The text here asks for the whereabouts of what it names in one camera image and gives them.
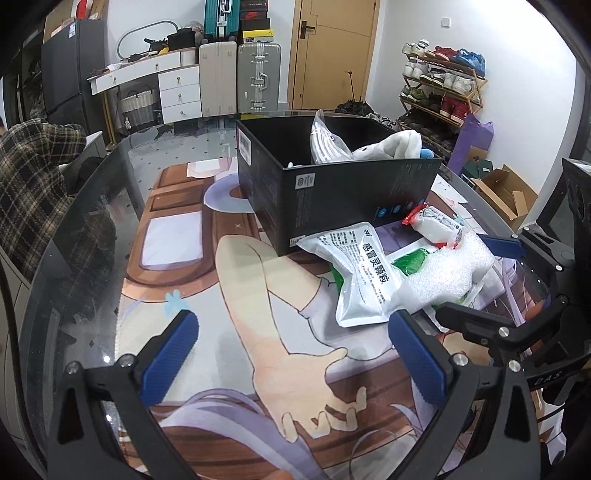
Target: anime character hand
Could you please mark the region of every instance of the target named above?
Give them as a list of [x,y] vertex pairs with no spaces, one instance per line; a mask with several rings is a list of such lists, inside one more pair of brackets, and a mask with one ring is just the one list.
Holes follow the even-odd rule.
[[[365,387],[357,392],[356,401],[346,403],[333,394],[324,378],[326,369],[346,355],[346,348],[323,356],[286,352],[269,358],[266,365],[255,367],[256,393],[289,442],[298,438],[295,421],[312,438],[328,435],[330,429],[344,432],[357,429],[356,413],[367,406]],[[346,420],[330,414],[327,406],[343,413]]]

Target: white desk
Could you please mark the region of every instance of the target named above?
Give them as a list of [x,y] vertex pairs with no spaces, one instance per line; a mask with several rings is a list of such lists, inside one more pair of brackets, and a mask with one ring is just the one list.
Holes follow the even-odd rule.
[[111,143],[115,129],[111,119],[106,92],[132,80],[158,73],[162,116],[164,123],[202,117],[199,89],[197,49],[183,48],[162,55],[153,55],[88,79],[92,95],[102,93],[103,113]]
[[154,73],[179,69],[182,66],[195,65],[197,61],[196,55],[196,48],[183,48],[182,50],[175,50],[162,55],[153,55],[133,63],[125,64],[114,72],[106,72],[102,75],[90,77],[88,81],[90,82],[92,94],[97,95],[113,87]]

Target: sneaker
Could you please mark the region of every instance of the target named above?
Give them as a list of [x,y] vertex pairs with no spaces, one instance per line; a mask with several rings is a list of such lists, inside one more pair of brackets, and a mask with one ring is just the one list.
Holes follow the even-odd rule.
[[443,82],[443,88],[451,90],[455,81],[456,81],[456,76],[453,73],[449,73],[449,72],[446,73],[445,74],[445,81]]
[[407,63],[404,66],[404,71],[402,72],[402,74],[405,77],[411,77],[413,75],[413,70],[414,70],[415,66],[416,66],[416,63],[410,63],[410,62]]
[[452,90],[459,93],[462,96],[468,96],[474,89],[474,80],[470,80],[464,77],[458,76],[456,81],[453,82]]
[[437,86],[442,86],[443,82],[445,81],[445,73],[429,72],[421,75],[419,79],[421,80],[421,82],[424,83],[431,83]]
[[425,53],[425,50],[429,46],[428,40],[418,40],[410,49],[411,55],[416,55],[417,57],[422,57]]
[[453,108],[451,119],[459,123],[460,125],[463,125],[464,120],[471,113],[470,106],[467,102],[464,102],[462,100],[455,100],[454,103],[455,105]]
[[453,98],[444,97],[441,101],[441,110],[439,110],[439,114],[451,118],[455,104],[453,102]]
[[425,73],[420,76],[420,80],[425,83],[431,83],[437,87],[443,87],[445,82],[446,72],[441,69],[431,69],[429,73]]
[[427,95],[425,95],[425,92],[423,92],[422,88],[415,88],[412,87],[410,89],[410,96],[413,98],[413,100],[416,100],[418,102],[420,102],[421,100],[427,100]]
[[439,112],[441,110],[441,102],[443,100],[443,97],[441,95],[436,95],[435,93],[432,93],[429,95],[429,106],[427,108],[429,108],[429,110],[433,110],[434,112]]
[[420,80],[421,75],[424,75],[428,71],[429,71],[429,65],[427,65],[426,63],[419,62],[419,63],[415,64],[415,67],[413,69],[413,73],[412,73],[411,77],[414,78],[415,80]]
[[454,50],[453,48],[443,48],[437,46],[435,47],[433,55],[437,60],[450,61],[449,57],[457,55],[457,50]]
[[480,77],[484,77],[486,69],[486,61],[482,55],[467,51],[465,48],[461,48],[456,55],[451,56],[450,61],[465,65],[476,71],[476,74]]

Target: anime printed tablecloth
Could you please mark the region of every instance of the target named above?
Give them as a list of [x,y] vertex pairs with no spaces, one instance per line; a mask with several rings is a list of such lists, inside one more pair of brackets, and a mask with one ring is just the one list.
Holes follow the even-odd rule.
[[[453,205],[479,229],[451,187],[436,184],[441,197],[431,192],[428,201],[457,217]],[[377,230],[387,254],[421,239],[400,223]],[[525,312],[533,302],[506,270]],[[497,313],[503,292],[497,278],[477,307]],[[296,480],[387,478],[434,411],[387,326],[339,327],[337,298],[325,262],[305,252],[277,257],[241,195],[235,158],[172,166],[156,180],[137,230],[116,358],[138,353],[179,310],[192,310],[199,339],[152,412],[199,475],[258,480],[283,469]],[[457,333],[439,338],[450,352],[489,361],[484,347]],[[470,435],[445,469],[457,465]],[[129,464],[145,471],[125,432],[120,443]]]

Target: blue gripper pad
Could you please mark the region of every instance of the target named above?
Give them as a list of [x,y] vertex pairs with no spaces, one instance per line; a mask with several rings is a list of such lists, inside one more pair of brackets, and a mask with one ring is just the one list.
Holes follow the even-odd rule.
[[146,407],[157,405],[164,400],[187,355],[197,342],[199,336],[197,316],[188,310],[182,310],[178,315],[183,315],[183,318],[168,334],[168,339],[164,340],[160,350],[154,355],[154,359],[141,377],[140,396]]
[[527,254],[524,246],[521,245],[521,242],[516,238],[500,238],[497,236],[482,234],[479,234],[478,236],[495,257],[519,260]]
[[388,335],[404,366],[423,398],[436,407],[442,407],[446,403],[450,376],[453,376],[452,366],[444,360],[449,366],[448,371],[444,371],[446,365],[441,365],[441,362],[435,359],[425,343],[436,342],[436,344],[432,344],[432,347],[440,348],[442,352],[444,351],[443,345],[435,337],[428,337],[422,330],[420,330],[423,336],[421,338],[417,329],[420,330],[421,327],[406,310],[400,310],[390,315]]

